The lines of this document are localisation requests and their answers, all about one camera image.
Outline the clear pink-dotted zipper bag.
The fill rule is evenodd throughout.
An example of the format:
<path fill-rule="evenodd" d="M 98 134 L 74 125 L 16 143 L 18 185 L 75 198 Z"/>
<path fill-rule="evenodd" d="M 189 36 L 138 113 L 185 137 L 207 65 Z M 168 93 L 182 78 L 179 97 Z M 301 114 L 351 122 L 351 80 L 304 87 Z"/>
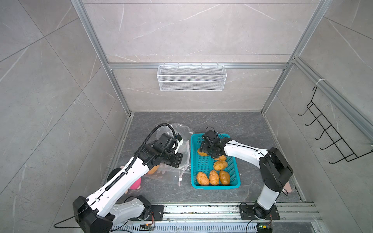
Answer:
<path fill-rule="evenodd" d="M 173 157 L 169 156 L 165 163 L 154 167 L 144 176 L 155 181 L 181 186 L 185 176 L 190 174 L 190 138 L 194 132 L 190 127 L 181 123 L 172 123 L 171 126 L 175 133 L 181 137 L 175 151 L 176 154 Z"/>

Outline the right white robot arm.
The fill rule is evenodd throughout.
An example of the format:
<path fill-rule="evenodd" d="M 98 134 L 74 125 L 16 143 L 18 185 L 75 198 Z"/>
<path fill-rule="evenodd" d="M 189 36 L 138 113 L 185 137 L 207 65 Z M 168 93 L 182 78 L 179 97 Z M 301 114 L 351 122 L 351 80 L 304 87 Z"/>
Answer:
<path fill-rule="evenodd" d="M 197 153 L 214 159 L 213 170 L 208 174 L 199 172 L 196 176 L 200 185 L 229 185 L 230 175 L 225 170 L 233 157 L 245 161 L 260 171 L 263 188 L 253 206 L 255 219 L 265 219 L 275 209 L 275 203 L 280 194 L 290 193 L 289 180 L 293 175 L 284 155 L 277 148 L 259 149 L 244 145 L 229 137 L 220 136 L 218 132 L 209 130 L 202 135 L 203 141 Z"/>

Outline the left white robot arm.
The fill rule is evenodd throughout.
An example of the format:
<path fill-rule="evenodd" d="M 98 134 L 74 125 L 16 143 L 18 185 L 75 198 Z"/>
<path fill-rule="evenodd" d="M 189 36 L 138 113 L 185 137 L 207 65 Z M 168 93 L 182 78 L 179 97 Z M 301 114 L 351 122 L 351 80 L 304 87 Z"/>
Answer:
<path fill-rule="evenodd" d="M 159 164 L 179 167 L 183 155 L 179 153 L 182 141 L 173 146 L 155 142 L 137 150 L 123 169 L 104 186 L 87 198 L 79 196 L 73 202 L 75 221 L 85 233 L 108 233 L 115 224 L 132 218 L 147 218 L 151 204 L 143 196 L 117 204 L 130 187 Z"/>

